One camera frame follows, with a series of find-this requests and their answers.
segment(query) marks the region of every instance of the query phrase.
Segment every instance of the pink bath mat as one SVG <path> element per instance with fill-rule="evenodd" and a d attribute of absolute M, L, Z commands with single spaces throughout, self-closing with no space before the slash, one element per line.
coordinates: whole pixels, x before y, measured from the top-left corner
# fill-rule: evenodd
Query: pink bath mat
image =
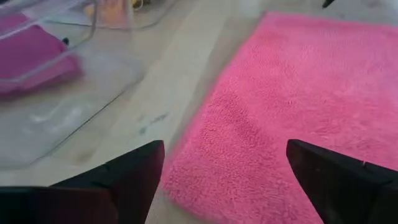
<path fill-rule="evenodd" d="M 216 223 L 322 223 L 288 139 L 398 169 L 398 29 L 268 13 L 187 129 L 162 188 Z"/>

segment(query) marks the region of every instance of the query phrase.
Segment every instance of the pink item in container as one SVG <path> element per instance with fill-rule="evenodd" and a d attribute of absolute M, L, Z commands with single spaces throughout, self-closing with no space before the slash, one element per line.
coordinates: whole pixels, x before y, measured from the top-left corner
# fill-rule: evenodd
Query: pink item in container
<path fill-rule="evenodd" d="M 4 17 L 0 20 L 0 32 L 4 34 L 27 20 L 23 14 Z M 1 39 L 0 95 L 8 96 L 36 90 L 82 75 L 77 57 L 67 55 L 54 65 L 25 79 L 17 80 L 67 50 L 67 46 L 61 40 L 37 25 Z"/>
<path fill-rule="evenodd" d="M 301 139 L 398 170 L 398 29 L 268 13 L 165 165 L 215 223 L 322 223 L 286 158 Z"/>

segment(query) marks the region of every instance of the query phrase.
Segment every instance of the fluffy pink fabric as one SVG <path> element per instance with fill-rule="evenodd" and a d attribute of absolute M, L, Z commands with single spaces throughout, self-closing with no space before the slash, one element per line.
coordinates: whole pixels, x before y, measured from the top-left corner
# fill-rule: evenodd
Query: fluffy pink fabric
<path fill-rule="evenodd" d="M 397 49 L 395 28 L 268 13 L 177 146 L 165 193 L 217 223 L 321 223 L 287 140 L 398 169 Z"/>

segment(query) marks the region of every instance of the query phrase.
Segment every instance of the orange object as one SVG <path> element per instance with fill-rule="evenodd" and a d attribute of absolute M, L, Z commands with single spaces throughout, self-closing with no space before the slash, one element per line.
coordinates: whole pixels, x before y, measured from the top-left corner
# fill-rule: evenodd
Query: orange object
<path fill-rule="evenodd" d="M 107 24 L 118 24 L 123 22 L 123 11 L 125 10 L 125 0 L 105 0 L 101 1 L 98 8 L 99 19 Z M 94 5 L 90 4 L 84 8 L 87 16 L 93 16 Z"/>

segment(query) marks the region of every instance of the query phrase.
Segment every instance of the clear plastic storage box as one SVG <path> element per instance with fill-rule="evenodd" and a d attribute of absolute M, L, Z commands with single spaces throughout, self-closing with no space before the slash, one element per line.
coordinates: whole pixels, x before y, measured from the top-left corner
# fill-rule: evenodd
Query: clear plastic storage box
<path fill-rule="evenodd" d="M 142 79 L 131 51 L 133 4 L 0 5 L 0 167 L 26 166 L 45 156 Z"/>

